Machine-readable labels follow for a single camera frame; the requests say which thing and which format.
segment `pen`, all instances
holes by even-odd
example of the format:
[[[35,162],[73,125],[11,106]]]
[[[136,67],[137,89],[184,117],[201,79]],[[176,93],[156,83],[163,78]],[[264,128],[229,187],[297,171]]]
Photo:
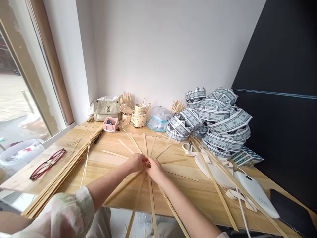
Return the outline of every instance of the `pen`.
[[[100,134],[98,135],[97,139],[95,140],[95,142],[94,142],[95,144],[97,144],[97,142],[98,142],[99,138],[101,137],[102,133],[103,133],[103,130],[100,132]]]

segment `pile of patterned fabric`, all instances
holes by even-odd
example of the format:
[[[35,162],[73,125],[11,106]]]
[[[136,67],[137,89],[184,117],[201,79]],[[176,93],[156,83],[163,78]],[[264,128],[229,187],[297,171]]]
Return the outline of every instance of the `pile of patterned fabric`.
[[[231,158],[250,137],[252,117],[235,106],[238,96],[233,90],[218,88],[206,96],[204,88],[185,95],[187,108],[169,120],[166,135],[179,142],[189,134],[202,138],[202,143],[219,158]]]

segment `wooden tabletop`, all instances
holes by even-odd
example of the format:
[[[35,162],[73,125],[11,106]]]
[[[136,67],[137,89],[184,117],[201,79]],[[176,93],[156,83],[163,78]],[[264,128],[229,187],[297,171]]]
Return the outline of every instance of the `wooden tabletop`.
[[[76,152],[81,148],[81,146],[89,140],[90,135],[95,131],[101,122],[94,122],[91,124],[91,127],[87,130],[79,145],[77,146]],[[14,190],[18,192],[25,192],[31,194],[39,194],[41,190],[54,178],[54,176],[61,170],[63,166],[67,163],[70,156],[63,162],[64,158],[61,159],[55,166],[52,167],[41,179],[38,181],[31,181],[29,179],[32,172],[44,161],[46,161],[52,154],[56,151],[65,148],[69,153],[74,145],[68,146],[67,143],[76,142],[83,135],[87,127],[89,126],[88,122],[83,123],[80,126],[74,127],[56,143],[50,146],[45,152],[43,152],[36,159],[31,161],[23,169],[13,175],[10,179],[5,181],[0,185],[1,189]],[[133,125],[129,125],[126,128],[128,133],[136,140],[142,152],[145,152],[143,133],[146,134],[146,141],[148,145],[148,150],[151,147],[152,141],[156,132],[150,130],[147,126],[142,128],[135,128]],[[123,129],[120,132],[108,133],[104,132],[97,144],[92,144],[90,149],[88,166],[86,171],[86,178],[83,180],[83,185],[94,181],[103,174],[109,172],[111,169],[115,168],[117,165],[126,161],[123,158],[107,154],[102,152],[102,150],[111,151],[117,154],[130,156],[131,153],[121,145],[117,139],[120,139],[124,142],[129,148],[134,152],[137,152],[136,147],[128,138]],[[175,174],[167,173],[167,175],[173,180],[173,182],[180,188],[180,190],[188,196],[197,206],[203,209],[207,214],[209,214],[213,222],[218,225],[231,226],[230,220],[225,212],[225,209],[221,203],[221,200],[217,194],[217,191],[212,183],[198,168],[193,157],[188,157],[182,150],[182,144],[178,144],[171,139],[167,139],[163,136],[157,135],[156,142],[153,148],[152,157],[162,151],[167,145],[172,144],[159,158],[159,161],[170,161],[170,160],[179,160],[187,159],[186,161],[176,162],[171,164],[166,164],[165,167],[169,171],[177,171],[178,173],[184,173],[186,176],[198,179],[194,181],[188,178],[184,178]],[[83,176],[85,159],[81,161],[79,166],[74,170],[74,172],[69,176],[64,185],[61,187],[59,192],[73,193],[80,187],[80,183]],[[279,191],[290,199],[296,201],[300,205],[304,206],[293,196],[283,190],[280,186],[270,180],[267,176],[261,173],[256,168],[245,169],[246,173],[255,178],[261,187],[264,189],[266,194],[269,196],[269,190],[271,188]],[[132,209],[134,205],[135,196],[138,191],[140,184],[140,176],[133,180],[123,191],[121,191],[115,198],[109,201],[105,206],[115,207],[115,208],[126,208]],[[153,196],[155,204],[155,212],[158,215],[173,216],[170,208],[168,207],[161,191],[159,190],[157,184],[152,182],[153,186]],[[244,223],[242,219],[242,214],[240,208],[237,206],[238,201],[233,201],[225,195],[225,190],[220,187],[220,190],[224,196],[224,199],[230,209],[230,212],[239,228],[244,228]],[[262,231],[264,233],[276,234],[279,235],[278,231],[273,227],[273,225],[265,218],[265,216],[260,212],[253,212],[247,209],[243,203],[244,211],[246,213],[247,224],[250,230]],[[310,213],[312,220],[317,227],[317,215],[304,206]],[[151,212],[151,204],[149,197],[149,186],[148,180],[146,179],[142,188],[142,193],[138,206],[136,208],[138,211]],[[289,237],[300,237],[296,232],[291,228],[276,220],[277,224],[282,228],[283,231]]]

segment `white cord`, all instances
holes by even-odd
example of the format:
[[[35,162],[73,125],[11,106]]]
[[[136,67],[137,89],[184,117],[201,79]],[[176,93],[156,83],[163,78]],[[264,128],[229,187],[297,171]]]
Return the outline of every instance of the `white cord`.
[[[240,204],[240,207],[241,207],[241,212],[242,212],[242,217],[243,217],[243,222],[244,222],[245,230],[247,231],[248,237],[251,238],[250,233],[249,233],[249,228],[248,228],[247,220],[245,219],[245,215],[244,215],[244,210],[243,210],[243,207],[242,207],[241,199],[238,198],[238,200],[239,200],[239,204]]]

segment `pink toy cart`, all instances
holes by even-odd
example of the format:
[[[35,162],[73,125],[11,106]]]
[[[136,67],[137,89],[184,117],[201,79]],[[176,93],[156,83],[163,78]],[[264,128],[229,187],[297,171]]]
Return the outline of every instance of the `pink toy cart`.
[[[107,124],[108,120],[112,122],[112,125]],[[102,125],[103,125],[103,130],[105,132],[116,132],[118,128],[118,119],[113,117],[107,117],[105,121],[102,123]]]

